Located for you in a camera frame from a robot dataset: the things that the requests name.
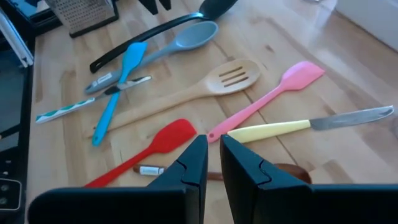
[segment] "grater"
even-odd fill
[[[70,37],[78,37],[119,18],[113,0],[45,0]]]

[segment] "red spatula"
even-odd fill
[[[178,119],[161,129],[152,143],[142,152],[118,165],[113,170],[86,184],[85,187],[105,187],[125,171],[153,153],[168,153],[196,135],[195,128],[186,119]]]

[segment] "black handle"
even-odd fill
[[[95,73],[98,71],[100,68],[102,68],[105,64],[110,62],[112,59],[116,58],[123,52],[127,50],[127,48],[130,46],[130,44],[135,43],[135,42],[143,42],[165,30],[171,29],[175,26],[178,26],[180,24],[183,24],[184,22],[193,20],[193,19],[204,19],[203,14],[200,12],[195,12],[191,13],[186,16],[182,16],[176,19],[173,19],[172,21],[168,21],[165,24],[159,25],[157,27],[154,27],[148,31],[143,32],[142,34],[139,34],[138,36],[135,36],[125,43],[115,47],[114,49],[110,50],[108,53],[102,55],[99,59],[95,60],[93,63],[90,64],[90,71],[92,73]]]

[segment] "black spoon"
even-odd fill
[[[129,39],[125,43],[102,55],[99,59],[90,64],[90,71],[95,73],[112,59],[125,52],[130,44],[134,42],[143,42],[165,30],[171,29],[193,19],[215,20],[228,11],[228,9],[230,9],[236,3],[236,1],[238,0],[205,0],[201,4],[198,12],[173,19],[165,24],[154,27],[146,32],[143,32],[142,34],[139,34],[138,36]]]

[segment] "gray spoon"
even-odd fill
[[[174,40],[168,44],[168,46],[144,57],[137,68],[144,67],[145,65],[163,57],[164,55],[201,47],[209,42],[217,32],[218,26],[212,21],[199,22],[187,27],[178,33]],[[92,94],[98,90],[102,90],[103,88],[106,88],[107,86],[117,82],[120,79],[120,76],[120,70],[109,72],[108,74],[93,81],[88,87],[86,87],[85,93]]]

